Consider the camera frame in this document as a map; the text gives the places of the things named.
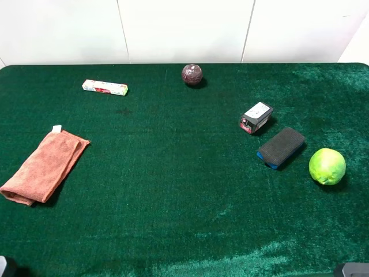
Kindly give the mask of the black blue board eraser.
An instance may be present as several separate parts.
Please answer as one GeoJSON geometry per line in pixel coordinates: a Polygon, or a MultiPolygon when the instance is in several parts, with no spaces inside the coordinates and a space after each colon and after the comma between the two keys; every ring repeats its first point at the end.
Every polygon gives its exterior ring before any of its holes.
{"type": "Polygon", "coordinates": [[[262,145],[257,156],[272,169],[278,169],[305,143],[305,137],[292,128],[284,128],[262,145]]]}

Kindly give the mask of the white red toothpaste box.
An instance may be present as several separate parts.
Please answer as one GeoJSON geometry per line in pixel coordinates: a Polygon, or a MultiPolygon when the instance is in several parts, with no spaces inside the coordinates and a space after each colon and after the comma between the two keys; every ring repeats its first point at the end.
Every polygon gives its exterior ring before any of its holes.
{"type": "Polygon", "coordinates": [[[125,96],[129,90],[126,84],[109,83],[95,80],[85,80],[82,84],[82,88],[85,91],[107,93],[119,96],[125,96]]]}

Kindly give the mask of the folded orange cloth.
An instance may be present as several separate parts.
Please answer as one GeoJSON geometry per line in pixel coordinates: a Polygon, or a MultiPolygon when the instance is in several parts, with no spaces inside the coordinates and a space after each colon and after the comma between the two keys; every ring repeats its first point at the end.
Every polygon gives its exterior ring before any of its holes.
{"type": "Polygon", "coordinates": [[[18,171],[1,186],[8,200],[31,206],[46,203],[90,141],[54,125],[18,171]]]}

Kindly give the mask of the green round fruit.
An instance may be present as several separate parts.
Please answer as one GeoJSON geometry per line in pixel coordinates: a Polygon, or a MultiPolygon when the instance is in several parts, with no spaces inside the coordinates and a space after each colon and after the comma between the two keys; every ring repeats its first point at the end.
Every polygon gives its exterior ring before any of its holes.
{"type": "Polygon", "coordinates": [[[321,148],[309,161],[309,173],[321,185],[337,185],[345,175],[346,162],[336,150],[321,148]]]}

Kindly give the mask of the dark maroon ball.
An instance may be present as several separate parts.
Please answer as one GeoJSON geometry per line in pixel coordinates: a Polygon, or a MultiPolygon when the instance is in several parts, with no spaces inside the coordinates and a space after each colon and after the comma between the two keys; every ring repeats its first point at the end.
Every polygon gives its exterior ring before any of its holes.
{"type": "Polygon", "coordinates": [[[188,64],[182,69],[182,80],[187,85],[198,85],[203,78],[203,72],[200,66],[188,64]]]}

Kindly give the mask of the green velvet table cover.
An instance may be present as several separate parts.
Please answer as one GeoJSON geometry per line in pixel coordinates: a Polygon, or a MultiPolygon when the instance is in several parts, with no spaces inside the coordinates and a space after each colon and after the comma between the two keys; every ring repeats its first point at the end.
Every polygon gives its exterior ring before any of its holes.
{"type": "Polygon", "coordinates": [[[368,262],[368,66],[204,64],[7,66],[1,182],[54,125],[90,141],[44,204],[1,199],[1,254],[16,276],[290,276],[368,262]],[[126,84],[125,96],[85,80],[126,84]],[[254,134],[239,126],[273,107],[254,134]],[[284,128],[305,137],[278,169],[258,149],[284,128]],[[309,161],[338,151],[321,185],[309,161]]]}

